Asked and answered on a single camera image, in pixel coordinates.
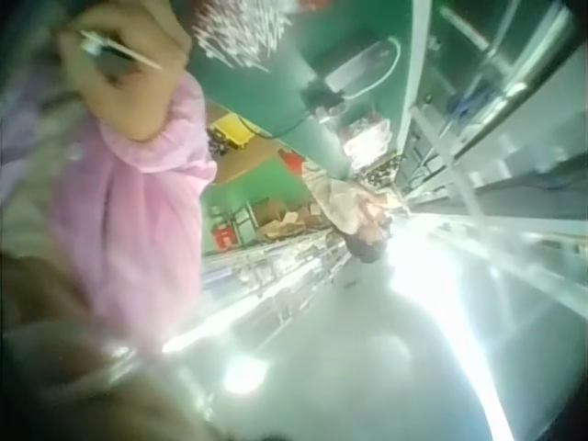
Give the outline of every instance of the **pink shirt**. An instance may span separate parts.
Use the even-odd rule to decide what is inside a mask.
[[[87,118],[72,157],[56,188],[51,229],[92,313],[156,347],[198,301],[198,198],[216,174],[199,84],[184,75],[165,127],[146,143]]]

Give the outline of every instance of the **person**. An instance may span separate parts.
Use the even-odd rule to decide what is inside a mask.
[[[83,50],[84,30],[116,36],[161,69],[137,62],[113,80]],[[51,188],[41,211],[51,238],[44,242],[54,247],[25,249],[32,247],[30,238],[13,232],[24,228],[31,211],[10,197],[3,199],[3,250],[63,260],[94,319],[157,352],[198,302],[198,198],[217,169],[208,150],[202,90],[185,70],[191,38],[167,0],[118,0],[74,19],[58,33],[57,47],[84,115],[67,148],[56,149],[66,159],[59,173],[48,176],[54,186],[40,178],[41,148],[30,157],[32,177],[23,179],[37,180],[28,192],[32,198]],[[33,70],[33,83],[46,79],[40,72]],[[27,124],[39,126],[30,119]],[[19,203],[24,208],[16,209]]]
[[[392,194],[375,194],[356,182],[329,177],[312,161],[301,166],[301,177],[347,249],[366,264],[386,251],[388,220],[384,207],[395,207]]]

